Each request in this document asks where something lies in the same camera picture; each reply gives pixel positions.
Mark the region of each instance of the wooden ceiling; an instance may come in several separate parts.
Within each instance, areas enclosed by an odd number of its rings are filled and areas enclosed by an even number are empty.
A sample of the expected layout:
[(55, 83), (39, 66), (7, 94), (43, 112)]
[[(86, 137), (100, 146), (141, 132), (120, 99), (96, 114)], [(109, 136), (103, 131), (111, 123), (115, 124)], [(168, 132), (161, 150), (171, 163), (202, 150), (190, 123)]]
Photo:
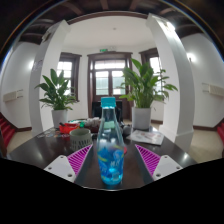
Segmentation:
[(202, 33), (185, 15), (159, 0), (69, 0), (50, 9), (34, 21), (22, 33), (19, 41), (40, 44), (47, 29), (63, 19), (72, 24), (82, 20), (83, 16), (89, 15), (89, 18), (93, 18), (96, 14), (90, 15), (92, 13), (111, 12), (108, 15), (112, 15), (121, 11), (141, 13), (145, 18), (149, 13), (164, 17), (176, 27), (176, 33), (180, 38)]

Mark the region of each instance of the white flower pot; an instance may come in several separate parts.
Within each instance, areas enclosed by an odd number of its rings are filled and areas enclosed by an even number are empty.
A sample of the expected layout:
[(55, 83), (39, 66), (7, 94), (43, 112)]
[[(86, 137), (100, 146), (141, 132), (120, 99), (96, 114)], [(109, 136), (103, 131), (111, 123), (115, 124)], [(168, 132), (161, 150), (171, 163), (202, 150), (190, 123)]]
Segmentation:
[(59, 123), (68, 122), (67, 110), (52, 110), (52, 118), (54, 123), (54, 128), (59, 128)]
[(151, 124), (151, 108), (132, 107), (132, 127), (146, 130)]

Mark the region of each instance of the wall light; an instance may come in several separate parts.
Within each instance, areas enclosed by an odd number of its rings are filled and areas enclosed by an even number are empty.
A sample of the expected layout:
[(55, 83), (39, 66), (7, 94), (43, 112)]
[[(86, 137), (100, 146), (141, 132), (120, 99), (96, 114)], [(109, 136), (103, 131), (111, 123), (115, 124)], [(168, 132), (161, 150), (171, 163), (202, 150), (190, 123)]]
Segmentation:
[(170, 30), (172, 30), (172, 31), (174, 31), (174, 30), (175, 30), (175, 27), (173, 26), (173, 24), (172, 24), (172, 23), (167, 22), (166, 24), (167, 24), (167, 26), (169, 27), (169, 29), (170, 29)]
[(190, 62), (195, 62), (196, 61), (196, 57), (192, 53), (187, 53), (187, 58), (189, 59)]

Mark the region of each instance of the green leaves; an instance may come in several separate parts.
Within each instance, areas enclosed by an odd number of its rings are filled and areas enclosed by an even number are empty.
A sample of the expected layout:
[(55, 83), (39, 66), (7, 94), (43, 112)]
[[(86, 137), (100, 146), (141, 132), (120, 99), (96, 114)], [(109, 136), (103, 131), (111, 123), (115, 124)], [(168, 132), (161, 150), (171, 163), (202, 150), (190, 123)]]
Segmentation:
[(55, 88), (54, 84), (51, 82), (51, 80), (47, 76), (43, 75), (43, 77), (44, 77), (46, 83), (49, 85), (49, 87)]
[(143, 75), (145, 75), (145, 73), (147, 72), (147, 71), (149, 71), (149, 63), (148, 62), (146, 62), (145, 64), (143, 64), (142, 66), (141, 66), (141, 68), (140, 68), (140, 70), (139, 70), (139, 72), (140, 72), (140, 75), (141, 76), (143, 76)]
[(54, 69), (51, 69), (51, 80), (54, 83), (55, 86), (57, 86), (58, 84), (58, 77), (57, 77), (57, 73)]
[(168, 76), (162, 77), (162, 73), (166, 72), (165, 69), (161, 69), (157, 72), (156, 76), (153, 76), (154, 71), (150, 67), (148, 62), (141, 65), (141, 63), (135, 59), (131, 59), (135, 67), (138, 69), (139, 74), (132, 71), (130, 68), (125, 67), (123, 69), (123, 77), (125, 82), (121, 84), (119, 88), (124, 88), (129, 91), (129, 86), (132, 87), (131, 91), (127, 95), (120, 96), (119, 98), (127, 98), (128, 101), (135, 100), (136, 107), (138, 108), (149, 108), (153, 100), (163, 101), (164, 98), (169, 98), (167, 91), (156, 91), (157, 83), (162, 83), (163, 88), (167, 90), (177, 90), (177, 88), (171, 84), (166, 84), (164, 80), (168, 79)]
[(64, 81), (65, 81), (64, 80), (64, 71), (62, 70), (59, 77), (58, 77), (58, 84), (62, 85)]
[(71, 107), (67, 106), (68, 104), (74, 104), (76, 101), (74, 93), (70, 95), (64, 95), (65, 91), (68, 90), (69, 80), (64, 79), (64, 71), (62, 70), (59, 77), (54, 69), (50, 70), (51, 79), (43, 75), (46, 83), (41, 83), (35, 87), (42, 88), (44, 91), (44, 99), (40, 99), (40, 102), (43, 102), (43, 106), (52, 107), (54, 110), (72, 110)]
[(131, 61), (134, 63), (135, 67), (140, 71), (142, 67), (141, 63), (133, 58), (131, 58)]
[(66, 80), (62, 86), (58, 89), (59, 96), (62, 96), (64, 92), (67, 90), (68, 80)]

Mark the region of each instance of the potted plant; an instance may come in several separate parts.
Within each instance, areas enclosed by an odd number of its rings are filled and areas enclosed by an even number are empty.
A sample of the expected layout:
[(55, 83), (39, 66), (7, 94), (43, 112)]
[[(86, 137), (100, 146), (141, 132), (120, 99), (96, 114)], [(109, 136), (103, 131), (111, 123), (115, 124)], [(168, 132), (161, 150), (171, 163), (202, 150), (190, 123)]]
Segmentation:
[[(139, 74), (132, 71), (130, 68), (123, 69), (123, 77), (125, 82), (119, 88), (126, 89), (130, 86), (130, 91), (127, 95), (122, 95), (120, 98), (127, 98), (128, 101), (135, 101), (136, 106), (132, 107), (132, 126), (133, 128), (145, 130), (150, 127), (151, 122), (151, 105), (153, 101), (163, 102), (165, 98), (169, 98), (169, 93), (166, 90), (178, 89), (171, 84), (166, 84), (168, 76), (162, 76), (166, 70), (161, 69), (157, 72), (158, 75), (153, 76), (153, 69), (150, 67), (149, 62), (143, 65), (131, 59), (135, 67), (138, 69)], [(162, 82), (162, 90), (157, 91), (156, 86), (158, 82)]]
[(64, 95), (66, 90), (69, 90), (73, 87), (68, 88), (69, 80), (64, 79), (64, 71), (62, 70), (59, 77), (54, 69), (51, 69), (51, 79), (43, 75), (46, 83), (41, 83), (35, 87), (42, 88), (44, 93), (44, 99), (40, 99), (39, 101), (43, 102), (43, 106), (51, 107), (52, 110), (52, 118), (54, 127), (58, 128), (59, 123), (65, 123), (68, 121), (67, 119), (67, 111), (72, 110), (68, 104), (73, 104), (76, 102), (76, 97), (72, 96), (74, 93)]

